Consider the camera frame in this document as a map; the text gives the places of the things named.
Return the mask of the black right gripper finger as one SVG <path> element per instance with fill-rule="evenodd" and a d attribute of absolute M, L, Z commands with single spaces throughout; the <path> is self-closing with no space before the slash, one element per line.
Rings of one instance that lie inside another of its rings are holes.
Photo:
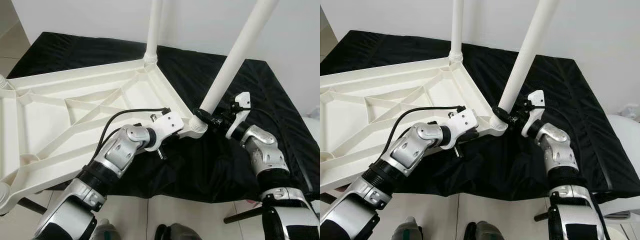
<path fill-rule="evenodd" d="M 194 109 L 194 116 L 198 119 L 196 121 L 196 125 L 198 126 L 208 126 L 213 123 L 212 114 L 203 109 Z"/>
<path fill-rule="evenodd" d="M 496 116 L 496 118 L 498 118 L 505 125 L 508 125 L 508 124 L 512 123 L 512 117 L 510 116 L 510 113 L 507 112 L 507 110 L 504 110 L 503 108 L 501 108 L 499 106 L 494 106 L 493 107 L 493 113 Z"/>

